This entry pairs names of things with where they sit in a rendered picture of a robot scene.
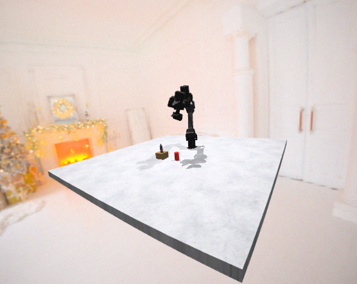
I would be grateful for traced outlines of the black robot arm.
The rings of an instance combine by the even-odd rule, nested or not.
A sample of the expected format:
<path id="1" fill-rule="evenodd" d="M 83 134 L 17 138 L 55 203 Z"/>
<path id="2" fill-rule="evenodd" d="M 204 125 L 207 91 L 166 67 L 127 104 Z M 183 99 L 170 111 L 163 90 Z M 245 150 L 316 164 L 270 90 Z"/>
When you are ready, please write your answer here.
<path id="1" fill-rule="evenodd" d="M 193 101 L 193 95 L 189 93 L 188 85 L 180 86 L 180 91 L 186 94 L 185 99 L 188 101 L 187 108 L 185 108 L 186 112 L 188 113 L 188 129 L 186 130 L 186 141 L 188 141 L 187 148 L 196 148 L 197 146 L 195 144 L 195 141 L 198 140 L 198 138 L 193 128 L 193 113 L 195 111 L 195 102 Z M 168 107 L 172 107 L 176 110 L 176 105 L 172 106 L 173 102 L 174 96 L 169 98 Z"/>

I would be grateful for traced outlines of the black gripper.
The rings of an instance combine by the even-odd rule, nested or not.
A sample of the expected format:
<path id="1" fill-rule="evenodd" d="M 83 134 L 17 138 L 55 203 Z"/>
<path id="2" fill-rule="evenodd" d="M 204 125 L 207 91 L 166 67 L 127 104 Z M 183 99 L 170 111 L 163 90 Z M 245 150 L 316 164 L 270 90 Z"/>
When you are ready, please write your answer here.
<path id="1" fill-rule="evenodd" d="M 176 111 L 173 112 L 171 117 L 175 120 L 182 120 L 182 114 L 180 113 L 180 110 L 184 110 L 184 108 L 187 108 L 188 101 L 185 99 L 186 94 L 181 92 L 181 91 L 176 91 L 175 96 L 174 96 L 174 102 L 172 103 L 172 106 L 176 105 Z"/>

